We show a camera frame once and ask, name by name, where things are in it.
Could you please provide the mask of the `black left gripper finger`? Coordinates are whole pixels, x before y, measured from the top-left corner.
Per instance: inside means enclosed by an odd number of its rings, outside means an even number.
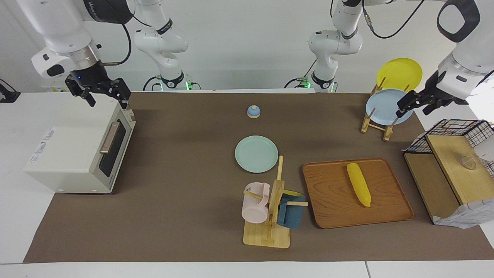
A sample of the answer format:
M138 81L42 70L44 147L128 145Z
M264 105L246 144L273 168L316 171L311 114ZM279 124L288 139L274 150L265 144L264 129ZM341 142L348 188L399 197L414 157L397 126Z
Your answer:
M424 109L422 109L423 114L429 115L434 110L439 109L441 107L441 100L433 100L430 104L427 104Z
M416 104L416 95L415 92L406 93L398 102L398 110L396 111L397 118L402 118L404 114L414 109L414 105Z

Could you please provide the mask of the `glass oven door with handle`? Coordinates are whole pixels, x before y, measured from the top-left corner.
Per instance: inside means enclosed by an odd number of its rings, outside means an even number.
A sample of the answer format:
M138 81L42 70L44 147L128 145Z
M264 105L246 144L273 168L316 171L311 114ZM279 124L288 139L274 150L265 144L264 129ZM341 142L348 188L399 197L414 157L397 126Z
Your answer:
M98 183L91 186L91 192L112 192L132 131L131 124L122 113L111 118L103 135L101 146L96 148L95 162L91 172Z

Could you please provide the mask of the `yellow corn cob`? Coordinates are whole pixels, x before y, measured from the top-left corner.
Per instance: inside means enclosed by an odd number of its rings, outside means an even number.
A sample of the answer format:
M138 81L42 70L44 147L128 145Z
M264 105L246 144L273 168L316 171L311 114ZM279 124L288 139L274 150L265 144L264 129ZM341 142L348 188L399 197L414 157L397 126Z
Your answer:
M365 207L371 207L372 196L363 176L363 172L357 163L347 165L347 173L357 199Z

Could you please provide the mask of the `green plate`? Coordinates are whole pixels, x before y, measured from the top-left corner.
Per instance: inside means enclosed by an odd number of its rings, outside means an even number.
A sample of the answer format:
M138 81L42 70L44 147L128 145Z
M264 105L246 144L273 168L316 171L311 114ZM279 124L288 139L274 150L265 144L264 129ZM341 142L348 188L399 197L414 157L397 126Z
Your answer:
M240 140L235 148L237 164L250 173L264 173L278 162L279 152L275 143L267 137L253 135Z

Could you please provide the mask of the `white toaster oven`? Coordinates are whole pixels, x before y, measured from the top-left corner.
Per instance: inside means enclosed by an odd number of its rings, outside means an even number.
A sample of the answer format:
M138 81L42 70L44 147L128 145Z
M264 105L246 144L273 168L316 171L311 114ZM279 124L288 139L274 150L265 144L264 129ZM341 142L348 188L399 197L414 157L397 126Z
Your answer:
M94 100L94 107L79 97L62 100L24 167L26 174L54 192L98 194L91 192L91 186L98 183L91 170L111 118L122 113L133 131L136 120L130 106L122 109L114 98L95 94Z

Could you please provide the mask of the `light blue plate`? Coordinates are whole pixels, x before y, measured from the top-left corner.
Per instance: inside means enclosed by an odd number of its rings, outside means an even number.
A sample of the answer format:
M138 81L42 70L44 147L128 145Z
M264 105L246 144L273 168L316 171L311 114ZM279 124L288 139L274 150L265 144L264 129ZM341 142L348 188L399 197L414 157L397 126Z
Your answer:
M397 118L397 102L405 95L406 92L394 88L380 90L370 96L365 107L366 113L372 121L380 125L400 124L413 114L411 110L401 118Z

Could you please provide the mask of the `yellow plate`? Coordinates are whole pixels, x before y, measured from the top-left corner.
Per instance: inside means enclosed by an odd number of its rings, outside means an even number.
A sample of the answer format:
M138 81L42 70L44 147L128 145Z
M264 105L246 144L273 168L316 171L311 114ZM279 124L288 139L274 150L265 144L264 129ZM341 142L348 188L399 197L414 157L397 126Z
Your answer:
M418 87L422 81L422 68L411 58L390 60L379 69L376 86L379 89L398 89L409 92Z

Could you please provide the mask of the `small clear glass bowl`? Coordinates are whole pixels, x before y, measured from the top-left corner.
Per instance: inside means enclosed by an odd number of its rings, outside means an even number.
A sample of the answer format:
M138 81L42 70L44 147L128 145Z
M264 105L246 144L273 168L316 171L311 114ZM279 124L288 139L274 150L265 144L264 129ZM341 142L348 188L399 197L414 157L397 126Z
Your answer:
M481 164L481 160L476 155L466 155L459 158L463 167L469 170L475 170Z

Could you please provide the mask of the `wooden shelf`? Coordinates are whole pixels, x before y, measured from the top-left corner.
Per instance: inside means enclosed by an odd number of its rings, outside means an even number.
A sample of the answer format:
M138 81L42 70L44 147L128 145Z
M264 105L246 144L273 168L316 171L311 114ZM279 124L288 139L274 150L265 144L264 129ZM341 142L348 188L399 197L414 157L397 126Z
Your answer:
M464 137L426 136L432 154L403 154L429 217L449 217L461 205L494 198L494 177L481 162L475 170L459 158L475 155Z

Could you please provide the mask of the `brown table mat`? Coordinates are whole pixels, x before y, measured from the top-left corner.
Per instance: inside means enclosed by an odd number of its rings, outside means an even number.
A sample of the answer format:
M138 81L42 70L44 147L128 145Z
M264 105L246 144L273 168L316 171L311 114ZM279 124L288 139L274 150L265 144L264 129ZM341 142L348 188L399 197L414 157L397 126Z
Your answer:
M133 93L137 123L112 194L55 194L25 263L492 260L482 229L433 225L402 155L424 129L413 115L390 142L360 133L363 93ZM247 116L257 105L261 116ZM304 209L288 249L244 245L242 191L276 169L244 171L245 137L272 140L289 190L306 193L310 162L381 157L397 176L411 220L316 227Z

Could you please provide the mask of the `brown wooden tray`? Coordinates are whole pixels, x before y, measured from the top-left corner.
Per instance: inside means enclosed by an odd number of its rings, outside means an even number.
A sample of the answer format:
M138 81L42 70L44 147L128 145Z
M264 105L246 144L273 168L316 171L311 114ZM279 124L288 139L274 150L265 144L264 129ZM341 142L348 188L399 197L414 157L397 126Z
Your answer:
M370 194L360 202L347 166L357 164ZM390 223L413 218L413 210L390 164L383 158L307 163L302 172L316 225L322 229Z

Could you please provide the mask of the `dark blue mug yellow inside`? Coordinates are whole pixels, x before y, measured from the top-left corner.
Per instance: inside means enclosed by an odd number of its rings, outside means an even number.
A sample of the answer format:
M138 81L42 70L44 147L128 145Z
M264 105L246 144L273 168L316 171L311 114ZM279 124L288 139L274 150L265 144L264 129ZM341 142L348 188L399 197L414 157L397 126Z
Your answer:
M277 224L289 229L299 228L303 214L303 206L288 205L289 201L306 201L304 194L291 190L284 190L279 204Z

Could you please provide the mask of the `pink mug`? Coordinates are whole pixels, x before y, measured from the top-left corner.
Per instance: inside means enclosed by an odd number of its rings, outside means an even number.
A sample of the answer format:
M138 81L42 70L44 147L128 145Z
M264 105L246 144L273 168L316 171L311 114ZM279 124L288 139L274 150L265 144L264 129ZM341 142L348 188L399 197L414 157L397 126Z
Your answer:
M244 194L242 203L243 219L253 224L264 223L268 218L270 185L268 183L252 182L245 187L245 191L260 197Z

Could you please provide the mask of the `wooden mug tree stand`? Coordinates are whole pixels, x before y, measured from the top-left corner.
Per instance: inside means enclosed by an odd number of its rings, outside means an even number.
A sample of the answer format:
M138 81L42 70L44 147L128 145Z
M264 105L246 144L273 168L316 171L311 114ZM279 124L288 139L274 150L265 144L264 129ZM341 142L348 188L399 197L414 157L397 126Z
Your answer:
M290 229L276 223L278 207L284 191L284 181L282 180L283 162L284 157L281 155L277 163L277 177L273 185L270 185L267 220L261 224L253 224L245 221L242 241L246 245L286 249L291 244ZM257 198L260 197L245 190L242 193Z

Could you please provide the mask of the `black clamp mount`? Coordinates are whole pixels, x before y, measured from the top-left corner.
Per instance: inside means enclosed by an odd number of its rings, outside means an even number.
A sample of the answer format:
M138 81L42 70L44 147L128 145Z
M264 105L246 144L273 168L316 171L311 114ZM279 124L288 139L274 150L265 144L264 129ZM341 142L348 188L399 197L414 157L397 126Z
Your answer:
M21 92L0 78L0 103L14 103L20 95Z

